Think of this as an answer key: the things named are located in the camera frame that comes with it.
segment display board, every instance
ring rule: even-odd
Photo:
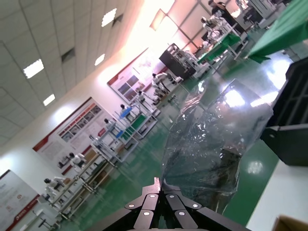
[[[122,71],[108,81],[108,85],[127,103],[136,98],[138,91],[147,89],[152,82],[152,73],[159,73],[165,65],[159,56],[146,49]]]
[[[37,203],[39,195],[15,173],[0,178],[0,231],[11,230]]]
[[[106,132],[105,118],[110,120],[112,116],[94,99],[89,98],[33,150],[65,175],[71,168],[69,153],[86,153],[91,144],[89,135],[97,137]]]

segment green floor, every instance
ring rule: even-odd
[[[207,75],[208,87],[205,95],[207,102],[214,100],[229,82],[237,78],[260,96],[279,91],[283,84],[284,72],[290,61],[281,53],[272,55],[272,59],[263,64],[253,61],[231,63],[232,68],[218,74]],[[192,90],[197,80],[188,80],[185,88]],[[122,208],[126,203],[141,195],[142,186],[153,184],[155,176],[161,176],[161,159],[168,136],[168,130],[176,121],[187,92],[178,87],[177,100],[167,103],[165,100],[158,116],[157,125],[140,142],[126,162],[119,165],[111,178],[75,213],[71,221],[65,221],[61,230],[83,231],[96,221]],[[238,192],[228,205],[224,215],[246,225],[274,168],[277,156],[262,141],[258,141],[242,158]]]

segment green tablecloth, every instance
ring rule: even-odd
[[[223,38],[220,42],[216,43],[215,46],[208,52],[204,53],[199,61],[198,64],[200,64],[203,60],[207,59],[209,61],[212,61],[217,56],[224,53],[224,51],[228,48],[228,46],[232,46],[235,43],[239,42],[241,40],[240,37],[238,37],[235,34],[228,34],[225,38]]]
[[[293,0],[248,54],[258,63],[266,57],[308,39],[308,0]]]

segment ceiling light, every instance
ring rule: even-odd
[[[52,95],[48,96],[48,98],[45,99],[45,100],[43,101],[43,104],[44,104],[45,106],[47,106],[47,105],[50,104],[54,99],[55,99],[55,96],[54,96],[54,94],[52,94]]]
[[[97,66],[98,64],[100,64],[102,61],[104,61],[104,58],[105,54],[102,54],[100,57],[97,58],[94,65]]]
[[[115,18],[116,8],[114,8],[112,11],[109,11],[107,14],[104,15],[103,21],[102,21],[102,27],[106,26],[108,23],[112,22]]]
[[[27,76],[27,78],[31,78],[43,69],[44,69],[44,65],[42,63],[42,60],[39,59],[39,60],[36,60],[33,64],[26,67],[24,69],[24,74]]]

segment plastic wrap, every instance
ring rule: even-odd
[[[162,179],[222,214],[237,191],[240,160],[273,111],[238,80],[206,108],[206,87],[206,81],[196,86],[170,129]]]

